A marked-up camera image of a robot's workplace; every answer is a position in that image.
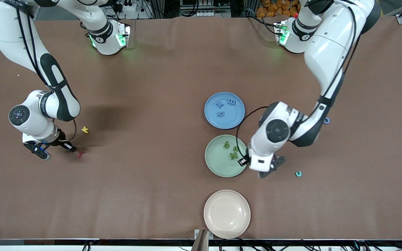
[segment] table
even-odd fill
[[[319,84],[303,56],[244,18],[125,22],[130,47],[112,56],[91,47],[78,21],[36,22],[82,106],[73,140],[81,159],[56,147],[42,161],[22,146],[7,114],[43,87],[0,53],[0,238],[193,238],[220,189],[251,206],[243,238],[402,238],[402,25],[394,17],[362,36],[318,141],[286,144],[277,153],[287,162],[264,179],[208,170],[207,143],[235,130],[208,124],[204,103],[230,91],[247,112],[283,101],[308,114]],[[245,142],[259,116],[241,128]],[[72,122],[57,124],[72,134]]]

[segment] green indicator light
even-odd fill
[[[286,40],[287,40],[288,37],[289,37],[289,30],[287,30],[286,33],[283,34],[283,35],[280,37],[280,43],[281,43],[282,45],[286,44]]]
[[[125,46],[125,38],[122,35],[117,35],[116,38],[118,39],[120,46]]]
[[[95,47],[96,47],[96,44],[94,43],[94,40],[92,39],[91,35],[89,35],[89,38],[91,39],[92,46],[94,46],[94,48],[95,48]]]

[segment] plate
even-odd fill
[[[244,118],[244,104],[230,92],[218,92],[212,95],[204,106],[207,121],[219,129],[232,129]]]
[[[251,221],[251,209],[246,199],[236,191],[220,190],[206,202],[204,221],[207,228],[223,239],[239,237]]]
[[[246,153],[246,145],[238,139],[238,148],[241,153]],[[206,164],[216,175],[230,178],[239,175],[246,166],[238,164],[241,155],[236,145],[236,137],[233,135],[220,135],[209,142],[204,153]]]

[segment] green plate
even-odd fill
[[[238,139],[238,148],[245,154],[246,145]],[[241,155],[236,145],[236,137],[220,135],[209,142],[205,153],[206,164],[216,175],[230,178],[239,175],[246,166],[238,164]]]

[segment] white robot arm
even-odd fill
[[[319,136],[323,121],[333,106],[343,82],[343,64],[361,33],[369,30],[380,16],[375,0],[300,0],[297,18],[277,27],[278,42],[294,53],[304,52],[309,70],[319,81],[321,93],[310,116],[283,102],[268,106],[252,136],[247,156],[260,177],[274,171],[274,152],[287,141],[298,147],[310,146]]]
[[[80,104],[55,60],[41,42],[30,14],[33,6],[60,6],[77,16],[90,34],[93,46],[105,55],[114,54],[126,45],[129,27],[108,20],[94,5],[107,0],[0,0],[0,50],[9,60],[37,73],[49,91],[35,90],[26,100],[12,108],[11,124],[23,133],[23,143],[42,159],[51,156],[41,145],[76,147],[65,139],[49,118],[71,121],[80,113]]]

